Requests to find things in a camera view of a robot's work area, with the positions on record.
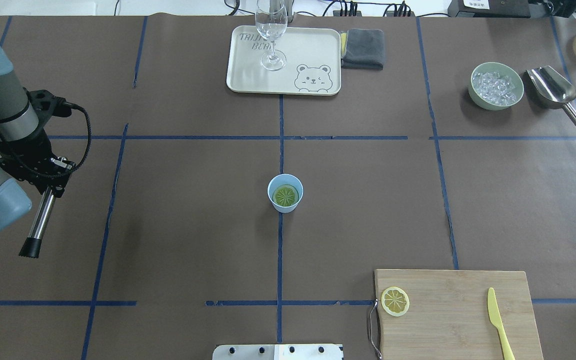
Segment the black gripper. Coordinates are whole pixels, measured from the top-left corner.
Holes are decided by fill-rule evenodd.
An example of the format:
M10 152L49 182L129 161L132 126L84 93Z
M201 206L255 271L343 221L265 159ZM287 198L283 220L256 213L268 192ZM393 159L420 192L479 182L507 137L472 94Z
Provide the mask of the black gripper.
M25 109L0 123L0 168L35 186L40 194L51 190L61 198L76 164L55 155L44 127L51 117L69 117L73 110L65 98L46 89L25 93Z

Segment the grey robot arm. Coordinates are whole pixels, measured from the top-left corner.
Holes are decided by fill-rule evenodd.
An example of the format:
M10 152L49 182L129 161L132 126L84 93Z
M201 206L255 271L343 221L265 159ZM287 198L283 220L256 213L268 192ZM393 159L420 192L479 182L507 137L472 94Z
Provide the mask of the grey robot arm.
M29 240L41 241L54 200L61 198L71 174L82 166L55 155L44 128L52 117L70 117L74 110L85 112L45 89L25 89L0 46L0 231L32 209L20 185L28 182L42 196Z

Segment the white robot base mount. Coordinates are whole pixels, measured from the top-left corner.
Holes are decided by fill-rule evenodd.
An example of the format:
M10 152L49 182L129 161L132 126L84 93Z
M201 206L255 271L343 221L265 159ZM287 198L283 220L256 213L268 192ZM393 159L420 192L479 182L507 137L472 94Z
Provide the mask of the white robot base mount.
M213 360L343 360L343 346L334 343L222 344Z

